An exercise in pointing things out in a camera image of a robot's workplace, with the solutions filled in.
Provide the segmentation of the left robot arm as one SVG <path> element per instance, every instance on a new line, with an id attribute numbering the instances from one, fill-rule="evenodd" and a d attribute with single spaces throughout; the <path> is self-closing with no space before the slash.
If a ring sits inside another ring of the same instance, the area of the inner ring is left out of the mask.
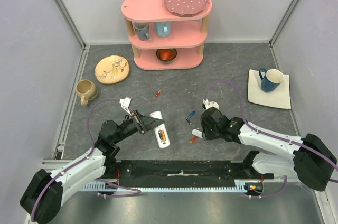
<path id="1" fill-rule="evenodd" d="M 105 121 L 93 147 L 79 158 L 51 172 L 37 171 L 20 199 L 20 206 L 31 216 L 31 221 L 49 223 L 63 204 L 89 182 L 114 176 L 115 156 L 120 150 L 117 143 L 163 124 L 160 111 L 144 116 L 133 110 L 120 125 L 113 120 Z"/>

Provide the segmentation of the white remote control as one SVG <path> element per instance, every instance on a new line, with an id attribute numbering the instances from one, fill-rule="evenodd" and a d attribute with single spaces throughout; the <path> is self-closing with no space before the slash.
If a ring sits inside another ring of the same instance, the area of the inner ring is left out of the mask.
<path id="1" fill-rule="evenodd" d="M 154 112 L 150 113 L 150 116 L 152 118 L 163 119 L 162 113 L 160 111 L 154 111 Z M 168 133 L 167 133 L 167 130 L 166 130 L 164 123 L 157 126 L 154 129 L 154 132 L 155 132 L 155 136 L 156 136 L 159 148 L 166 148 L 166 147 L 170 146 L 171 142 L 170 142 L 170 139 L 169 139 L 169 136 L 168 136 Z"/>

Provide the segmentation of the white battery cover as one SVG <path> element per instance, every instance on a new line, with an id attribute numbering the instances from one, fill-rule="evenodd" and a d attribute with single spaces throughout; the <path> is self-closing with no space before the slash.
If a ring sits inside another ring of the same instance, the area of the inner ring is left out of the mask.
<path id="1" fill-rule="evenodd" d="M 203 138 L 203 133 L 197 129 L 193 129 L 192 134 L 196 137 Z"/>

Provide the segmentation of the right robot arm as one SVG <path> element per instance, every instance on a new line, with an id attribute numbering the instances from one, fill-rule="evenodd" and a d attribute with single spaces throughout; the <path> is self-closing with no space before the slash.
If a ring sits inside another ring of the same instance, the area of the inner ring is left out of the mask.
<path id="1" fill-rule="evenodd" d="M 258 174 L 273 174 L 298 179 L 313 190 L 325 191 L 337 165 L 337 158 L 313 134 L 299 137 L 263 130 L 238 117 L 228 119 L 214 107 L 204 111 L 201 125 L 205 140 L 221 138 L 263 150 L 242 164 L 243 175 L 250 179 Z"/>

